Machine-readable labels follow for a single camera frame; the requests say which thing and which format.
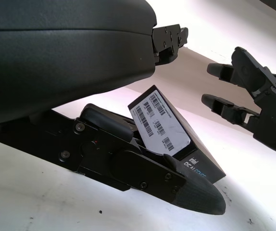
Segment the white label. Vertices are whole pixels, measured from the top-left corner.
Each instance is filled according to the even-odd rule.
[[[146,148],[174,155],[190,138],[157,90],[130,110]]]

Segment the black mechanical arm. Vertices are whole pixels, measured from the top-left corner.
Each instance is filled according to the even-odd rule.
[[[212,112],[252,132],[256,140],[276,151],[276,74],[262,67],[240,47],[235,48],[232,54],[232,65],[209,64],[207,71],[222,81],[245,88],[261,112],[256,113],[208,94],[202,96],[202,102]]]
[[[121,191],[221,215],[220,192],[167,154],[143,145],[133,120],[88,104],[77,119],[49,110],[0,124],[0,142]]]

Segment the barcode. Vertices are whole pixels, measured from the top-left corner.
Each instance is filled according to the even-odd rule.
[[[158,99],[156,98],[156,96],[153,94],[151,95],[150,99],[152,100],[152,102],[154,103],[155,107],[157,108],[158,112],[162,115],[164,115],[166,112],[163,109],[163,107],[161,106],[161,104],[159,103]]]
[[[155,126],[161,136],[166,133],[165,130],[163,129],[161,123],[158,120],[155,122]]]
[[[171,151],[172,149],[174,149],[174,146],[172,145],[169,137],[165,138],[163,140],[163,142],[166,144],[166,147],[168,148],[169,151]]]
[[[138,116],[141,119],[141,122],[142,122],[144,128],[146,129],[146,131],[148,133],[148,136],[151,137],[152,135],[154,135],[154,133],[153,133],[151,127],[149,126],[149,123],[147,122],[147,119],[144,116],[140,106],[136,107],[136,110],[137,110]]]
[[[147,111],[149,113],[149,116],[152,117],[154,115],[154,112],[153,112],[153,110],[152,110],[149,102],[146,101],[143,105],[146,107],[146,109],[147,109]]]

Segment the metal screw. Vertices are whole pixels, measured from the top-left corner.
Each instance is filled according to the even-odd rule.
[[[60,155],[63,159],[67,159],[70,157],[71,154],[68,151],[63,151],[60,153]]]
[[[83,130],[85,130],[86,127],[83,123],[78,123],[78,124],[76,124],[75,128],[77,131],[83,131]]]
[[[146,182],[142,182],[141,184],[140,184],[140,188],[141,189],[146,189],[148,187],[148,184],[146,183]]]
[[[172,189],[172,193],[173,194],[176,194],[177,192],[178,192],[178,190],[179,190],[179,187],[177,187],[177,186],[175,186],[173,189]]]
[[[170,173],[167,173],[165,175],[165,180],[171,180],[171,178],[172,178],[172,175]]]

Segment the black box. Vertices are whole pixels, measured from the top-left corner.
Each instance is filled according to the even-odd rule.
[[[211,183],[225,176],[186,119],[155,85],[128,108],[148,150],[172,155]]]

